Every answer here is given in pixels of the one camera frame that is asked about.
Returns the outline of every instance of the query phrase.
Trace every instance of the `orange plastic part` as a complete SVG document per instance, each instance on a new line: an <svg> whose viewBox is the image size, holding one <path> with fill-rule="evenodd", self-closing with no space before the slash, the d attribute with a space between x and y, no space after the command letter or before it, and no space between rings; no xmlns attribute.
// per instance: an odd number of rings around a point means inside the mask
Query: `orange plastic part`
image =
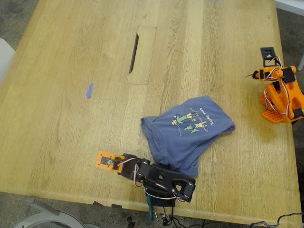
<svg viewBox="0 0 304 228"><path fill-rule="evenodd" d="M95 167L97 168L102 168L105 170L113 171L113 172L121 172L123 166L119 165L117 170L113 169L113 162L112 160L114 159L124 159L123 156L114 154L114 153L109 153L105 151L98 151L97 156L96 156L96 163Z"/></svg>
<svg viewBox="0 0 304 228"><path fill-rule="evenodd" d="M296 72L295 66L290 66L293 73ZM266 73L270 73L273 69L275 70L271 73L270 77L266 79L267 76L265 75ZM256 74L256 78L258 78L260 81L266 82L266 81L276 81L277 79L281 78L283 76L283 71L282 71L280 66L266 66L264 68L259 68L258 73Z"/></svg>
<svg viewBox="0 0 304 228"><path fill-rule="evenodd" d="M297 108L301 108L304 112L304 96L299 88L296 78L295 81L289 83L284 83L280 78L278 82L280 84L279 91L276 91L273 84L265 86L265 90L267 91L266 97L271 102L275 110L273 110L271 105L267 103L268 110L262 113L262 117L272 123L289 123L301 119L301 116L294 118L293 112L293 110ZM264 92L261 94L260 100L261 103L266 106Z"/></svg>

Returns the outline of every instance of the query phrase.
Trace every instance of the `floor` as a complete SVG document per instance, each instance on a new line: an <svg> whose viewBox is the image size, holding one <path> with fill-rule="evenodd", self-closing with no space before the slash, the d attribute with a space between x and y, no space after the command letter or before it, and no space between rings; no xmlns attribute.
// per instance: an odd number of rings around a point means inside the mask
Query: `floor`
<svg viewBox="0 0 304 228"><path fill-rule="evenodd" d="M38 0L0 0L0 38L5 39L14 49L17 48L30 16ZM304 52L304 17L283 10L277 11L280 26L285 65L297 65ZM304 70L297 73L300 87L304 90ZM293 125L294 146L297 162L304 164L304 121ZM0 192L0 228L13 227L22 218L35 210L24 202L24 196ZM147 212L126 209L114 209L96 205L86 205L51 199L40 199L55 209L69 212L84 223L101 228L125 228L127 218L131 216L136 227L160 228L162 222L148 220ZM188 227L202 224L203 220L178 217L181 224ZM214 223L207 228L247 228L246 225L232 223Z"/></svg>

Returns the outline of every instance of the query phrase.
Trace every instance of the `wood grain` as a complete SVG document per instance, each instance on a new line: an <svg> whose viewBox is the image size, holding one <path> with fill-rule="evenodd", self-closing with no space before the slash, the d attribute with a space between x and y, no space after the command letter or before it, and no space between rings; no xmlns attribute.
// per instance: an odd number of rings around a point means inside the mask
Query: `wood grain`
<svg viewBox="0 0 304 228"><path fill-rule="evenodd" d="M148 85L127 83L139 26L156 28ZM282 59L270 0L40 0L0 86L0 190L147 211L141 188L95 168L97 151L152 160L140 118L209 95L236 130L202 153L175 213L275 224L300 212L291 125L261 118L264 84L245 78L271 46Z"/></svg>

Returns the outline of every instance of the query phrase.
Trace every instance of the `orange robot base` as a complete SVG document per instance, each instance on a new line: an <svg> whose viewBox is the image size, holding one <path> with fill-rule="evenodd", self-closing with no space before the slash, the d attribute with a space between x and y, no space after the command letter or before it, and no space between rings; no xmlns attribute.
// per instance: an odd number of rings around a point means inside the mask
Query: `orange robot base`
<svg viewBox="0 0 304 228"><path fill-rule="evenodd" d="M267 107L267 111L262 113L263 118L272 123L290 123L302 119L303 115L295 118L295 110L304 113L304 96L295 76L294 79L285 83L283 78L279 78L265 86L260 96L261 103Z"/></svg>
<svg viewBox="0 0 304 228"><path fill-rule="evenodd" d="M115 169L113 167L113 160L117 160L117 159L124 159L124 157L114 153L98 151L96 156L95 167L113 172L121 172L123 168L122 165L118 165L118 169Z"/></svg>

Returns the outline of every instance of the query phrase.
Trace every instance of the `chair leg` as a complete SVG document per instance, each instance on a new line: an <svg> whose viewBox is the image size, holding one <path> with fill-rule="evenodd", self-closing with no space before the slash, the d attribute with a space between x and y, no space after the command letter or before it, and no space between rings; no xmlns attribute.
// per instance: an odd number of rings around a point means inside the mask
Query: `chair leg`
<svg viewBox="0 0 304 228"><path fill-rule="evenodd" d="M303 67L304 67L304 53L303 53L303 56L302 56L301 61L299 63L298 70L299 71L302 70Z"/></svg>

